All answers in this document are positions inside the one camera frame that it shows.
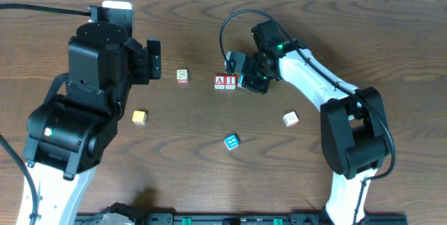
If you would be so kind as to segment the red letter A block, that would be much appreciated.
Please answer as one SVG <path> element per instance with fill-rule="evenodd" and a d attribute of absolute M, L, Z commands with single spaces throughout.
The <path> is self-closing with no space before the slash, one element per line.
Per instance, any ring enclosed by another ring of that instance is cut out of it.
<path fill-rule="evenodd" d="M 226 77 L 224 75 L 215 75 L 214 88 L 215 89 L 225 89 L 226 88 Z"/>

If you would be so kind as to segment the blue number 2 block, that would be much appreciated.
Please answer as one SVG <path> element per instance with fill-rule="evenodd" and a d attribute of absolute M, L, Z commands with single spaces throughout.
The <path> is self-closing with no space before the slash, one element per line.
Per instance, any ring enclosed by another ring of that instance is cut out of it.
<path fill-rule="evenodd" d="M 244 89 L 243 81 L 244 81 L 244 75 L 242 74 L 242 75 L 239 76 L 239 79 L 238 79 L 238 82 L 237 82 L 237 86 L 238 86 L 239 88 Z"/>

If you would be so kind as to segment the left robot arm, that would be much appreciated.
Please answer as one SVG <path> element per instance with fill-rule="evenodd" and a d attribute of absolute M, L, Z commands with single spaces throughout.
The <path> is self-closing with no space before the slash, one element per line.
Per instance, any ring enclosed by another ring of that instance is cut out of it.
<path fill-rule="evenodd" d="M 68 42 L 68 72 L 27 121 L 18 224 L 73 224 L 129 91 L 161 77 L 161 43 L 132 36 L 133 5 L 104 1 Z"/>

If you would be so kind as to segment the red letter I block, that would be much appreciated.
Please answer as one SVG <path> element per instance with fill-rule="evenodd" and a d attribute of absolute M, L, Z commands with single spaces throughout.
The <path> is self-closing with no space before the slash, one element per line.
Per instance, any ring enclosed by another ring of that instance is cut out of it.
<path fill-rule="evenodd" d="M 225 77 L 225 89 L 235 89 L 237 86 L 237 76 L 236 75 L 227 75 Z"/>

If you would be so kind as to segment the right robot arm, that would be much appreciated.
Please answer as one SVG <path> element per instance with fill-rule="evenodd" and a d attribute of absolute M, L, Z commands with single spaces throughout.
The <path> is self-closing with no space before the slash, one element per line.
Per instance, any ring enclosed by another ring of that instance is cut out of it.
<path fill-rule="evenodd" d="M 370 182 L 388 155 L 395 155 L 380 93 L 359 89 L 331 73 L 300 41 L 286 41 L 273 21 L 251 29 L 253 57 L 230 54 L 241 86 L 265 94 L 271 80 L 298 88 L 317 108 L 323 156 L 333 171 L 325 212 L 333 224 L 359 224 Z"/>

